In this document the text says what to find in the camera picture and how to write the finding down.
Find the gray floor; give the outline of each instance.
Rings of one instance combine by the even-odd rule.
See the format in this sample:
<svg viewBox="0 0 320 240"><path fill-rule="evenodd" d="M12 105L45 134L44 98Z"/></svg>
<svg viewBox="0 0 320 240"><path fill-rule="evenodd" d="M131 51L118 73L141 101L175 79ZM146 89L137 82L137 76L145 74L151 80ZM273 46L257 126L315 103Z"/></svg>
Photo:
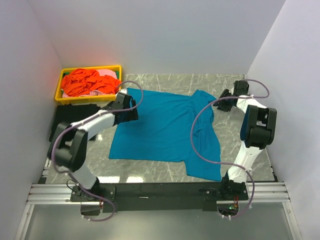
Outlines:
<svg viewBox="0 0 320 240"><path fill-rule="evenodd" d="M195 90L204 90L216 98L225 88L232 88L240 74L126 74L124 80L136 81L145 90L192 95ZM233 108L223 112L215 107L213 128L221 146L221 161L233 163L240 149L240 128L243 112ZM204 179L187 176L184 162L161 162L149 160L109 159L109 150L116 126L105 129L95 142L90 141L87 148L86 163L92 173L102 183L125 182L200 182ZM221 167L224 176L228 166ZM255 181L273 181L274 176L267 152L264 150L256 159L252 176ZM58 175L50 168L47 184L65 183L67 177Z"/></svg>
<svg viewBox="0 0 320 240"><path fill-rule="evenodd" d="M253 203L221 219L202 210L122 211L105 222L81 218L78 205L36 205L26 240L292 240L282 203Z"/></svg>

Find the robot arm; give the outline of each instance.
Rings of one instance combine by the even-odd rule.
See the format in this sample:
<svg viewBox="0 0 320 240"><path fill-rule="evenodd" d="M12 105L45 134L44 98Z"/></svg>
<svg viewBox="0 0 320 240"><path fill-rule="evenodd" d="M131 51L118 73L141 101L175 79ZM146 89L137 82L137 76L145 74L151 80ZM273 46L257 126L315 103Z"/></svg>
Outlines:
<svg viewBox="0 0 320 240"><path fill-rule="evenodd" d="M54 133L51 145L47 156L51 159L53 145L58 136L67 128L83 123L78 128L75 128L64 135L55 150L55 161L58 166L64 166L72 172L75 180L80 183L85 189L90 190L92 193L99 193L99 179L94 176L85 163L87 153L87 142L93 136L97 135L104 129L115 126L119 123L137 120L137 109L124 112L110 112L110 110L128 109L132 105L136 105L136 101L128 94L119 92L116 95L115 101L110 102L106 107L103 107L96 114L83 119L78 122L60 123ZM97 116L96 119L86 123L86 120ZM66 142L67 135L73 137L71 145Z"/></svg>
<svg viewBox="0 0 320 240"><path fill-rule="evenodd" d="M235 81L234 88L225 89L220 98L248 97L248 90L247 81ZM260 104L254 98L221 100L214 106L218 106L218 110L224 112L229 112L235 106L245 113L240 131L241 147L234 163L250 170L257 156L274 140L277 111ZM244 190L246 181L246 171L232 166L222 179L222 189L225 188L226 191L229 189L233 194L239 194Z"/></svg>

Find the orange clothing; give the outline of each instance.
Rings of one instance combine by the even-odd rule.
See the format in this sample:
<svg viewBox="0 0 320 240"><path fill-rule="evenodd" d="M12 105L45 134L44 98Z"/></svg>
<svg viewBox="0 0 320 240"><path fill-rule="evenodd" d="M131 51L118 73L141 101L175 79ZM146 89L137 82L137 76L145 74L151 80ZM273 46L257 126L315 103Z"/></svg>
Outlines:
<svg viewBox="0 0 320 240"><path fill-rule="evenodd" d="M78 68L62 79L61 88L69 97L89 95L98 90L104 94L116 94L121 81L112 76L100 76L95 69Z"/></svg>

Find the table surface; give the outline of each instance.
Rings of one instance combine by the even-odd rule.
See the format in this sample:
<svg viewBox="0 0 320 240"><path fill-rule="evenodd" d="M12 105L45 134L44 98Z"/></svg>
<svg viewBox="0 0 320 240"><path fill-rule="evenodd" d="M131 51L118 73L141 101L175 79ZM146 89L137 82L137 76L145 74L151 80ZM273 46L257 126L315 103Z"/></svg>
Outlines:
<svg viewBox="0 0 320 240"><path fill-rule="evenodd" d="M191 96L196 90L204 90L216 98L225 88L232 88L240 74L126 74L124 80L136 81L143 89ZM125 87L134 87L128 83ZM230 112L213 108L214 131L221 147L221 162L233 163L240 149L240 129L244 113L236 107ZM185 163L150 160L109 159L110 146L116 126L103 130L96 141L87 145L86 164L101 183L165 183L165 182L203 182L202 178L187 176ZM229 166L221 166L224 176ZM257 157L252 166L255 181L274 181L273 169L266 150ZM46 179L47 184L61 184L67 176L58 174L51 166Z"/></svg>

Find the yellow plastic crate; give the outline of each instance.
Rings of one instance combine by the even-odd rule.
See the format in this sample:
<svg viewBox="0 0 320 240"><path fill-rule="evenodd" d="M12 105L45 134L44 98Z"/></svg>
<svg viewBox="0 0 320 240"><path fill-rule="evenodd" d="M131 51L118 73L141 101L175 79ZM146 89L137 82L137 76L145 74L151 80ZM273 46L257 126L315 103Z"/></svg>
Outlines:
<svg viewBox="0 0 320 240"><path fill-rule="evenodd" d="M113 66L89 66L89 67L74 67L64 68L61 71L58 86L55 91L54 99L61 104L81 104L81 103L96 103L96 102L108 102L116 100L115 94L110 95L98 95L98 96L75 96L75 97L62 97L61 82L65 73L70 73L75 69L110 69L112 71L119 72L119 80L122 81L122 67L120 65Z"/></svg>

